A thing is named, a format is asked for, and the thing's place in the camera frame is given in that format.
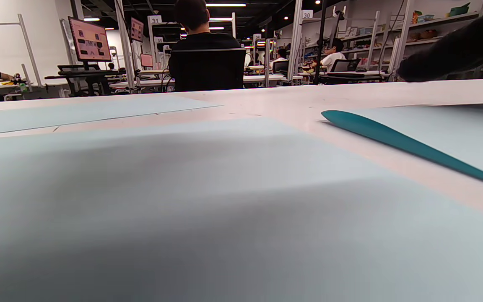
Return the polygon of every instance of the light blue paper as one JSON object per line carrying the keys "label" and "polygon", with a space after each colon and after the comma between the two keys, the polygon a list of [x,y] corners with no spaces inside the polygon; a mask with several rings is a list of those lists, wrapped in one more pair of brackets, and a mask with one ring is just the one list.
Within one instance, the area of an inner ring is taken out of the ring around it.
{"label": "light blue paper", "polygon": [[0,139],[0,301],[483,301],[483,214],[267,119]]}
{"label": "light blue paper", "polygon": [[483,170],[483,109],[394,107],[348,111]]}
{"label": "light blue paper", "polygon": [[217,106],[194,99],[151,94],[112,98],[103,97],[105,101],[90,103],[0,110],[0,133]]}

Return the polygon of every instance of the computer monitor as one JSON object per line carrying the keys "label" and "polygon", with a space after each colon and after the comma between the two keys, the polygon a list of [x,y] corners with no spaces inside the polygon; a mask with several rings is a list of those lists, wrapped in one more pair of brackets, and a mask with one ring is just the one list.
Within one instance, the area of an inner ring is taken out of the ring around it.
{"label": "computer monitor", "polygon": [[153,56],[150,54],[141,54],[141,65],[143,67],[154,67]]}
{"label": "computer monitor", "polygon": [[143,42],[144,23],[138,19],[132,18],[130,25],[130,38],[135,41]]}
{"label": "computer monitor", "polygon": [[72,17],[68,20],[80,62],[111,62],[106,29]]}

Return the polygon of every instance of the ceiling light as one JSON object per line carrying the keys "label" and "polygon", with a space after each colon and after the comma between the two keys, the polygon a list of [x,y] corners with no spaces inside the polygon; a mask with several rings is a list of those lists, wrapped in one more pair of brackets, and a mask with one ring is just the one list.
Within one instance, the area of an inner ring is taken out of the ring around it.
{"label": "ceiling light", "polygon": [[236,3],[207,3],[206,6],[212,6],[217,8],[228,8],[228,7],[238,7],[244,8],[247,4],[236,4]]}

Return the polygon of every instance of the man in white shirt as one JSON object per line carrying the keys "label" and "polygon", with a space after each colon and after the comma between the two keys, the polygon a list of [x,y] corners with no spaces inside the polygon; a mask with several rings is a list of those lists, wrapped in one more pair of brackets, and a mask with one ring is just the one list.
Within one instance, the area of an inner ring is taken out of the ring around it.
{"label": "man in white shirt", "polygon": [[327,72],[330,72],[333,68],[333,64],[337,60],[345,60],[345,56],[341,51],[344,49],[344,42],[335,38],[330,49],[326,49],[324,52],[327,55],[322,60],[322,66],[327,67]]}
{"label": "man in white shirt", "polygon": [[277,50],[277,54],[278,54],[278,58],[275,60],[275,61],[272,61],[270,63],[270,69],[273,70],[273,64],[275,62],[280,62],[280,61],[288,61],[288,59],[286,58],[286,49],[284,48],[280,48],[279,50]]}

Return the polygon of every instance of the monitor screen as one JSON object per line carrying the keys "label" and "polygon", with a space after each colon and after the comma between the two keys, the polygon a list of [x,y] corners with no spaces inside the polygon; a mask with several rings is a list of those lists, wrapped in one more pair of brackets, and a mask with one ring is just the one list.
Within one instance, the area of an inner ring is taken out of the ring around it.
{"label": "monitor screen", "polygon": [[141,54],[141,65],[143,67],[154,67],[153,56],[150,54]]}
{"label": "monitor screen", "polygon": [[81,62],[111,62],[106,29],[69,17],[77,59]]}
{"label": "monitor screen", "polygon": [[138,19],[132,18],[132,25],[130,27],[130,38],[139,42],[143,42],[144,23]]}

